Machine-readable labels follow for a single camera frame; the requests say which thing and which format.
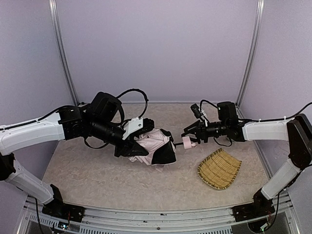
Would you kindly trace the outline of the pink and black folding umbrella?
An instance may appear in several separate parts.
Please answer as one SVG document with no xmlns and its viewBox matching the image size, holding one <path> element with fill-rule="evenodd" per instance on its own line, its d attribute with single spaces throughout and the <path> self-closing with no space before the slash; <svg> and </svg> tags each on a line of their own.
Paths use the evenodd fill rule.
<svg viewBox="0 0 312 234">
<path fill-rule="evenodd" d="M 131 162 L 144 163 L 147 166 L 165 166 L 176 163 L 176 146 L 171 132 L 153 129 L 137 137 L 136 142 L 147 150 L 146 156 L 131 156 Z"/>
</svg>

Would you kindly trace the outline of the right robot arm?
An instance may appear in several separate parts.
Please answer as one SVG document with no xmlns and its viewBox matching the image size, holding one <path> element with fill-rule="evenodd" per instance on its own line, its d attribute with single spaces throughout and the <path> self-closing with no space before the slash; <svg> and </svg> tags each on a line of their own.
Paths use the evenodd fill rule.
<svg viewBox="0 0 312 234">
<path fill-rule="evenodd" d="M 184 129 L 182 137 L 194 135 L 191 142 L 208 142 L 211 137 L 226 136 L 231 141 L 282 140 L 290 147 L 288 159 L 272 178 L 246 205 L 233 207 L 237 221 L 274 213 L 273 198 L 291 186 L 301 172 L 312 164 L 312 125 L 307 116 L 299 112 L 290 117 L 266 120 L 240 119 L 233 102 L 215 105 L 218 121 L 209 122 L 201 105 L 193 104 L 191 110 L 197 121 Z"/>
</svg>

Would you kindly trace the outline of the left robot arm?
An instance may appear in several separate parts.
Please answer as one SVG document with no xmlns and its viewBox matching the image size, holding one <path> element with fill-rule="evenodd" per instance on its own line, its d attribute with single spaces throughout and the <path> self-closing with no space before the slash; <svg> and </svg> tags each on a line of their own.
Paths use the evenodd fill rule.
<svg viewBox="0 0 312 234">
<path fill-rule="evenodd" d="M 148 151 L 135 140 L 143 128 L 141 116 L 128 121 L 124 128 L 121 101 L 108 93 L 99 92 L 83 107 L 61 106 L 43 117 L 0 127 L 0 179 L 36 198 L 43 211 L 54 217 L 70 212 L 63 202 L 59 188 L 46 184 L 15 159 L 14 152 L 49 141 L 95 137 L 105 145 L 115 146 L 116 157 L 147 156 Z"/>
</svg>

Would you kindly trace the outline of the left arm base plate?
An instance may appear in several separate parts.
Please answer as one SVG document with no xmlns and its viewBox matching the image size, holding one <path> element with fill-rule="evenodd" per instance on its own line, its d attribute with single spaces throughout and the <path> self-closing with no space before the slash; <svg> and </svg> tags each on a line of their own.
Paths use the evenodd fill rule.
<svg viewBox="0 0 312 234">
<path fill-rule="evenodd" d="M 43 206 L 42 213 L 60 219 L 66 219 L 67 221 L 81 223 L 85 213 L 85 208 L 67 203 L 50 205 L 47 204 Z"/>
</svg>

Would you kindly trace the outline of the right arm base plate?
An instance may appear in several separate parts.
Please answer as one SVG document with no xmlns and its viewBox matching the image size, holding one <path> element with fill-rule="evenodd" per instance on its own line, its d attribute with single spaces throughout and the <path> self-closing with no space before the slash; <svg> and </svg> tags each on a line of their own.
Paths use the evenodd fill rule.
<svg viewBox="0 0 312 234">
<path fill-rule="evenodd" d="M 265 208 L 257 208 L 253 203 L 243 204 L 232 207 L 233 215 L 236 222 L 254 219 L 274 213 L 275 208 L 269 205 Z"/>
</svg>

